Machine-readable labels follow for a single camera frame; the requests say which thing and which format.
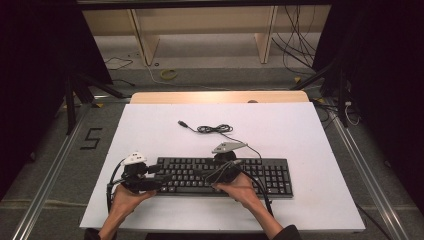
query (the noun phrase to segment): black keyboard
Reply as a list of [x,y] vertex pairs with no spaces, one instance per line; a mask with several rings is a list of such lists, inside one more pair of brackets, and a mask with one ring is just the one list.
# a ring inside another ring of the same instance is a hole
[[[293,197],[287,159],[239,159],[244,162],[240,164],[240,167],[256,180],[260,180],[259,183],[263,184],[269,198]],[[163,184],[157,194],[162,196],[228,196],[225,192],[212,188],[211,183],[194,174],[196,169],[213,170],[219,168],[216,165],[206,164],[211,160],[211,158],[158,158],[157,164],[161,165],[161,170],[156,175],[172,175],[172,180]],[[262,197],[255,183],[253,183],[253,187],[258,197]]]

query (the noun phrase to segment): person's hand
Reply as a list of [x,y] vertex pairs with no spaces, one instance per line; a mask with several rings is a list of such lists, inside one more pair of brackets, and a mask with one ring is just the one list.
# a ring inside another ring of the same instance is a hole
[[115,189],[112,207],[102,229],[99,232],[100,239],[112,239],[116,230],[124,222],[125,218],[144,200],[153,197],[156,191],[147,191],[135,194],[121,184]]
[[252,180],[243,173],[240,173],[231,183],[216,183],[213,187],[225,191],[247,209],[257,204],[262,205],[253,189]]

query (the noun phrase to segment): hand-mounted device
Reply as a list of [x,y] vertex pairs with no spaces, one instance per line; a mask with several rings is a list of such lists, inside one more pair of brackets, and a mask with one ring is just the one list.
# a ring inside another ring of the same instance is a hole
[[[134,152],[127,158],[122,160],[116,166],[109,184],[107,184],[107,207],[110,211],[112,206],[112,188],[114,185],[122,183],[122,185],[133,193],[144,191],[152,191],[159,189],[162,184],[171,181],[172,175],[161,175],[153,178],[146,177],[146,174],[157,173],[160,171],[160,165],[147,166],[145,162],[147,159],[139,152]],[[119,167],[124,166],[124,172],[121,179],[115,180],[116,172]]]

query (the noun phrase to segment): person's arm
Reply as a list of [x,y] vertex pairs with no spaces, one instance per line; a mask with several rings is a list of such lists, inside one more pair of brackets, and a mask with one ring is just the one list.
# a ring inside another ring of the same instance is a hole
[[141,194],[134,194],[124,186],[118,185],[115,190],[112,207],[109,216],[100,229],[98,236],[101,240],[113,239],[119,226],[125,218],[144,200],[154,196],[156,191],[147,191]]
[[283,233],[289,233],[293,230],[297,236],[295,236],[295,238],[288,239],[300,239],[299,233],[293,225],[289,227],[289,231],[284,231],[283,226],[281,226],[281,224],[278,223],[277,220],[275,220],[275,218],[262,205],[262,202],[256,196],[255,190],[253,189],[252,181],[245,174],[240,173],[232,183],[217,183],[214,184],[213,187],[227,192],[230,197],[240,202],[243,207],[248,209],[259,222],[269,239],[274,239],[276,237],[277,239],[281,239],[280,236]]

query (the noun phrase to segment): floor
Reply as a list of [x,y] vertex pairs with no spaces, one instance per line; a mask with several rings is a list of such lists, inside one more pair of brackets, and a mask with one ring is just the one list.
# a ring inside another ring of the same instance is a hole
[[[283,34],[281,37],[286,41],[290,38],[288,34]],[[281,43],[278,36],[274,38]],[[307,39],[312,46],[316,46],[319,34],[310,33]],[[169,83],[182,85],[180,90],[204,90],[199,86],[212,86],[216,89],[224,86],[233,89],[241,85],[245,89],[259,87],[284,89],[293,86],[298,78],[305,79],[312,73],[296,59],[285,57],[276,44],[272,45],[268,63],[260,64],[251,34],[162,36],[149,69],[142,64],[134,38],[96,37],[96,41],[112,78],[117,80],[114,87],[128,94],[137,91],[175,90],[176,86],[166,85]],[[292,43],[294,47],[299,46],[298,44],[298,42]],[[297,56],[302,60],[311,61],[307,56]],[[288,68],[301,73],[286,71]],[[174,82],[160,79],[158,76],[162,69],[176,69],[178,77],[184,79],[176,79]],[[152,81],[152,76],[155,76],[160,83]],[[275,81],[260,82],[261,77],[267,79],[275,77]],[[133,87],[120,80],[137,86]],[[305,89],[310,98],[320,97],[318,90],[321,82]],[[113,139],[120,114],[128,102],[125,99],[118,100],[107,96],[98,89],[92,90],[97,96],[95,101],[97,105],[89,107],[83,105],[77,108],[79,116],[82,116],[80,130],[74,135],[66,136],[66,109],[59,109],[50,130],[35,151],[35,161],[29,162],[24,167],[0,203],[2,233],[0,239],[11,239],[20,230],[17,227],[24,226],[21,221],[27,219],[25,214],[28,214],[28,207],[40,194],[39,189],[49,184],[51,187],[39,212],[32,212],[34,221],[30,221],[33,225],[27,229],[28,239],[83,238],[83,230],[78,227],[79,221]],[[333,99],[329,98],[326,101],[331,104]],[[354,201],[382,226],[384,232],[393,234],[396,231],[404,231],[398,236],[392,235],[392,239],[424,239],[424,217],[393,171],[384,164],[384,154],[376,147],[366,123],[359,122],[358,125],[349,123],[346,132],[337,126],[338,120],[331,111],[328,113],[323,108],[317,107],[317,114],[322,119],[323,128]],[[357,116],[353,114],[351,118],[355,123]],[[101,140],[96,149],[83,150],[83,147],[91,146],[92,142],[85,141],[85,138],[87,132],[94,128],[102,130],[93,130],[93,135],[90,136]],[[343,134],[348,134],[351,138],[344,138]],[[359,150],[349,149],[346,141],[354,141]],[[69,143],[69,149],[64,149],[64,143]],[[355,160],[352,151],[359,151],[363,159]],[[56,166],[61,158],[63,162],[58,168],[50,171],[50,167]],[[376,179],[377,190],[380,190],[383,200],[387,200],[390,209],[393,210],[395,221],[399,222],[394,224],[395,227],[393,223],[387,222],[385,212],[376,204],[375,194],[371,193],[372,186],[370,188],[358,171],[358,164],[360,165],[361,161],[366,162]],[[362,212],[361,216],[367,226],[362,233],[302,232],[302,237],[303,239],[386,239],[383,232],[372,223],[371,218]],[[143,236],[144,233],[122,231],[119,239],[143,239]]]

